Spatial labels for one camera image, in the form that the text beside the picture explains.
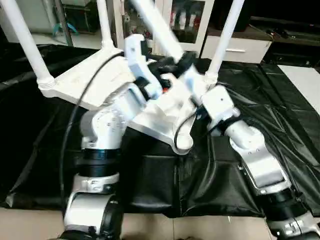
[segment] black cable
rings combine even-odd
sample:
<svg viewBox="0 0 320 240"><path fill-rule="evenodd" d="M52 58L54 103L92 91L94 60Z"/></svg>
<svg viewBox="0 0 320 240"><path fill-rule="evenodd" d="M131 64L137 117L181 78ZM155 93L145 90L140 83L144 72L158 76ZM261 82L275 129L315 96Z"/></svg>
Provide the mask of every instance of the black cable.
<svg viewBox="0 0 320 240"><path fill-rule="evenodd" d="M220 126L220 123L222 121L218 122L215 126L213 126L210 130L208 130L205 134L203 134L200 139L203 139L204 137L208 136L209 134L211 134L215 129L217 129Z"/></svg>
<svg viewBox="0 0 320 240"><path fill-rule="evenodd" d="M113 56L111 56L110 58L108 58L106 61L104 61L102 63L102 65L97 69L97 71L94 73L94 75L92 76L92 78L90 79L90 81L87 83L87 85L85 86L80 98L78 99L76 105L74 106L72 113L70 115L70 119L69 122L67 124L66 130L64 132L64 136L63 136L63 140L62 140L62 145L61 145L61 150L60 150L60 158L59 158L59 184L60 184L60 198L61 198L61 210L62 210L62 215L63 217L65 217L66 214L66 200L65 200L65 183L64 183L64 158L65 158L65 151L66 151L66 147L67 147L67 141L68 141L68 137L69 137L69 133L71 131L73 122L75 120L76 117L76 113L78 111L78 108L80 106L80 103L82 102L82 99L84 98L85 94L87 93L88 89L90 88L91 84L93 83L95 77L97 76L97 74L101 71L101 69L107 64L109 63L112 59L116 58L116 57L123 57L124 56L124 52L119 52Z"/></svg>
<svg viewBox="0 0 320 240"><path fill-rule="evenodd" d="M197 111L195 111L194 113L192 113L191 115L189 115L187 118L185 118L185 120L183 120L183 122L180 123L180 125L178 126L178 128L177 128L176 131L175 131L174 138L173 138L174 147L175 147L175 149L176 149L179 153L181 153L181 154L188 152L190 149L188 149L188 150L186 150L186 151L179 151L179 150L178 150L177 139L178 139L178 135L179 135L180 129L182 128L183 125L186 124L186 122L188 122L190 119L192 119L192 118L193 118L194 116L196 116L196 115L197 115Z"/></svg>

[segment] glass cabinet door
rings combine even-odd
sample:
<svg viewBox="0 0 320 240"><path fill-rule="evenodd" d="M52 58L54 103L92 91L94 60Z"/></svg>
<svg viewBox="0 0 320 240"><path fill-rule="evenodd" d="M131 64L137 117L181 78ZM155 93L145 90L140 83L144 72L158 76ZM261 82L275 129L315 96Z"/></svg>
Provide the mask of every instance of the glass cabinet door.
<svg viewBox="0 0 320 240"><path fill-rule="evenodd" d="M163 0L153 0L155 6L162 11ZM131 34L142 34L147 40L149 52L154 53L155 41L153 33L144 24L141 15L136 11L130 0L113 0L116 28L116 45L124 49L125 38Z"/></svg>
<svg viewBox="0 0 320 240"><path fill-rule="evenodd" d="M201 51L215 0L164 0L162 15L184 51ZM165 55L156 43L157 54Z"/></svg>
<svg viewBox="0 0 320 240"><path fill-rule="evenodd" d="M124 15L122 16L122 25L124 38L130 36L131 34L142 34L146 40L153 39L152 33L144 24L143 18L136 11L135 7L129 0L124 1Z"/></svg>
<svg viewBox="0 0 320 240"><path fill-rule="evenodd" d="M196 43L205 2L173 0L170 27L181 43Z"/></svg>
<svg viewBox="0 0 320 240"><path fill-rule="evenodd" d="M18 4L36 44L101 48L102 34L96 0L61 0L61 5L56 5L54 0L14 1ZM0 25L9 42L19 42L7 14L1 7Z"/></svg>

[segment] black plastic sheet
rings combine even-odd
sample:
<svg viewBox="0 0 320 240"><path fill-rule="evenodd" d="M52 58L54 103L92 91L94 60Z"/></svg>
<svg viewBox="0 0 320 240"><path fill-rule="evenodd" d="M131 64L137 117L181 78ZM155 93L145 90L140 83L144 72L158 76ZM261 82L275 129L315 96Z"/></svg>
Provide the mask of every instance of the black plastic sheet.
<svg viewBox="0 0 320 240"><path fill-rule="evenodd" d="M95 52L43 45L40 52L57 76ZM59 209L59 150L73 104L45 98L17 44L0 50L0 202L3 207ZM201 59L204 73L210 61ZM320 216L320 117L275 65L224 62L219 83L230 93L248 123L267 129L284 157L314 215ZM65 155L67 194L82 157L79 121L71 130ZM227 137L201 138L204 121L192 129L195 147L174 154L160 141L128 128L122 143L120 188L126 212L168 217L229 215L263 217L238 169L240 157Z"/></svg>

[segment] white frame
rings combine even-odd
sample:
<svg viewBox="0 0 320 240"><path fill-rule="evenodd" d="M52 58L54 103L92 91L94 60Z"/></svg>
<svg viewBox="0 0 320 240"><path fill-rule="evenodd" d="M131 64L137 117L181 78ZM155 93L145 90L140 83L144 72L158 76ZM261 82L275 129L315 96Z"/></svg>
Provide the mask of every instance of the white frame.
<svg viewBox="0 0 320 240"><path fill-rule="evenodd" d="M114 11L114 23L115 23L115 35L116 35L116 47L118 49L125 49L125 36L122 21L122 2L129 0L113 0L113 11ZM155 5L159 11L163 12L164 0L155 0ZM156 54L156 41L155 39L147 40L148 46L152 48L152 53Z"/></svg>
<svg viewBox="0 0 320 240"><path fill-rule="evenodd" d="M212 12L215 0L194 0L194 1L205 2L196 40L195 40L195 43L180 42L180 44L184 51L195 51L199 55L202 45L204 43L206 31L208 28L208 24L209 24L211 12ZM171 19L172 4L173 4L173 0L164 0L162 16L168 25L170 24L170 19ZM161 49L161 46L159 44L155 46L155 52L157 54L164 55L164 51Z"/></svg>

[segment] white support pole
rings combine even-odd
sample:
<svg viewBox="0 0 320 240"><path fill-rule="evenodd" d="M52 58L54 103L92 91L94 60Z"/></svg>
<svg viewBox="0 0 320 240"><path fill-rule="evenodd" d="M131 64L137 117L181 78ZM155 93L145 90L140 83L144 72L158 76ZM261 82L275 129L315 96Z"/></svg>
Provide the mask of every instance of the white support pole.
<svg viewBox="0 0 320 240"><path fill-rule="evenodd" d="M101 45L103 48L105 47L113 48L114 43L111 39L106 0L97 0L96 4L98 7L100 28L101 28L101 34L102 34Z"/></svg>
<svg viewBox="0 0 320 240"><path fill-rule="evenodd" d="M212 81L213 84L217 82L218 72L221 67L222 61L225 57L229 41L235 30L242 6L245 0L233 0L228 17L225 21L218 47L215 50L215 54L212 58L210 67L205 73L207 78Z"/></svg>
<svg viewBox="0 0 320 240"><path fill-rule="evenodd" d="M39 88L51 88L55 84L55 79L50 75L45 62L41 57L37 45L19 10L18 4L15 0L0 0L0 3L37 77Z"/></svg>

